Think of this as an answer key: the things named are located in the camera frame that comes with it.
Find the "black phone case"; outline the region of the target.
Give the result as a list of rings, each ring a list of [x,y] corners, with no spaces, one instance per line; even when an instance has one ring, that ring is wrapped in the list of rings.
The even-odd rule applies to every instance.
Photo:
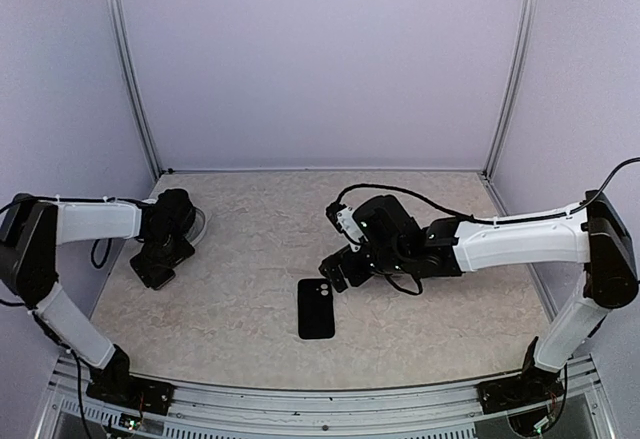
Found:
[[[326,279],[306,278],[298,281],[297,318],[301,339],[324,340],[334,337],[333,295]]]

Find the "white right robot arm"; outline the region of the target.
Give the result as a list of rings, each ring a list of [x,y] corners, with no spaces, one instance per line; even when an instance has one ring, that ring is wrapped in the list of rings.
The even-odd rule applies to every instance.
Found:
[[[375,276],[392,282],[405,275],[420,284],[513,265],[531,267],[537,279],[552,266],[576,273],[574,291],[548,331],[532,341],[522,372],[511,382],[520,402],[535,401],[604,319],[639,294],[631,235],[600,191],[533,214],[477,218],[445,210],[425,227],[406,211],[397,192],[389,189],[356,208],[341,199],[326,207],[326,217],[348,242],[319,267],[336,291]]]

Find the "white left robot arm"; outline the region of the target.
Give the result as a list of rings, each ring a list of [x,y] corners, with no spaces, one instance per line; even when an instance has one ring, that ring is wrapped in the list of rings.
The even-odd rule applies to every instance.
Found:
[[[82,243],[132,240],[130,267],[142,284],[159,290],[195,254],[206,217],[184,189],[155,198],[63,198],[19,194],[2,207],[1,280],[22,307],[63,347],[101,374],[102,389],[121,404],[140,393],[126,354],[87,317],[67,285],[95,273],[69,258]]]

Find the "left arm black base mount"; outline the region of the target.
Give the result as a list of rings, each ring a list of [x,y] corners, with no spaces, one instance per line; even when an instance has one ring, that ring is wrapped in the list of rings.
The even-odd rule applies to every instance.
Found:
[[[92,399],[166,416],[175,392],[171,383],[130,374],[130,358],[118,346],[102,369],[90,366],[86,393]]]

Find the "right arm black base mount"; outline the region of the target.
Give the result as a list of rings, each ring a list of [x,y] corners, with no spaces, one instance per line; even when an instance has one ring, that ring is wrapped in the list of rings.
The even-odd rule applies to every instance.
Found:
[[[565,395],[566,387],[560,380],[560,373],[537,367],[534,359],[537,343],[538,337],[535,337],[527,348],[518,374],[483,381],[476,386],[484,414],[516,409]]]

